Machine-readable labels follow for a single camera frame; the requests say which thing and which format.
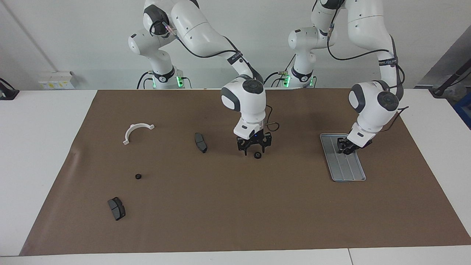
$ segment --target white tabletop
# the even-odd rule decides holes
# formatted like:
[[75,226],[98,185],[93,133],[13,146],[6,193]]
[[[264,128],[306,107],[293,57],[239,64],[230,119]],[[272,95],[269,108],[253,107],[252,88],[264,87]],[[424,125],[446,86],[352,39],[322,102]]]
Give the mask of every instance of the white tabletop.
[[[96,91],[22,91],[0,101],[0,256],[17,256]],[[444,99],[406,90],[401,116],[468,233],[471,131]],[[0,257],[0,264],[471,264],[471,247]]]

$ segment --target gray tray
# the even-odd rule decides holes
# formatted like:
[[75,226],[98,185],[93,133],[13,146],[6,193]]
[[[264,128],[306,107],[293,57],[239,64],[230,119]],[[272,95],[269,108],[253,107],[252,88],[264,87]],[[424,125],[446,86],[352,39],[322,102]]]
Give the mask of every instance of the gray tray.
[[330,175],[336,182],[365,181],[366,176],[357,153],[354,152],[348,156],[338,153],[337,138],[346,136],[347,134],[340,133],[321,134],[322,147],[329,165]]

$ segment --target metal tray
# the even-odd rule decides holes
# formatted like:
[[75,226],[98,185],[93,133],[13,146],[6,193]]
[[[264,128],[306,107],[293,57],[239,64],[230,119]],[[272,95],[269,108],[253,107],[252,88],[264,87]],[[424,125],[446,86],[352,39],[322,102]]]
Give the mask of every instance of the metal tray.
[[336,182],[365,181],[366,176],[357,153],[354,152],[348,156],[338,153],[337,138],[346,136],[347,134],[342,133],[323,133],[320,135],[330,175]]

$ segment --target white curved handle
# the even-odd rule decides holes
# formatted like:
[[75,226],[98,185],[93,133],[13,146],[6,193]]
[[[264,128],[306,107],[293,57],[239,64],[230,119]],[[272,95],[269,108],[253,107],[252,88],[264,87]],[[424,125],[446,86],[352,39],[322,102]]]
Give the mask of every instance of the white curved handle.
[[152,125],[148,125],[148,124],[145,124],[145,123],[139,123],[139,124],[131,124],[131,127],[129,127],[129,129],[126,131],[126,134],[124,135],[124,142],[122,142],[124,145],[128,145],[129,144],[129,135],[132,133],[132,131],[136,130],[137,128],[147,128],[149,130],[152,130],[155,128],[155,126],[152,124]]

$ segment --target green led indicator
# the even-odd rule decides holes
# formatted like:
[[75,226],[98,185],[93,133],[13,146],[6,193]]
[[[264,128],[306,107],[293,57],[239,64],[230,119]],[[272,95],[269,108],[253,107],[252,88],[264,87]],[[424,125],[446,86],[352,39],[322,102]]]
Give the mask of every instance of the green led indicator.
[[183,82],[181,80],[181,78],[179,76],[177,76],[177,82],[178,82],[178,87],[182,87],[183,86]]
[[285,83],[283,84],[284,87],[289,87],[289,86],[290,86],[290,80],[291,80],[291,76],[288,76],[288,77],[285,79]]

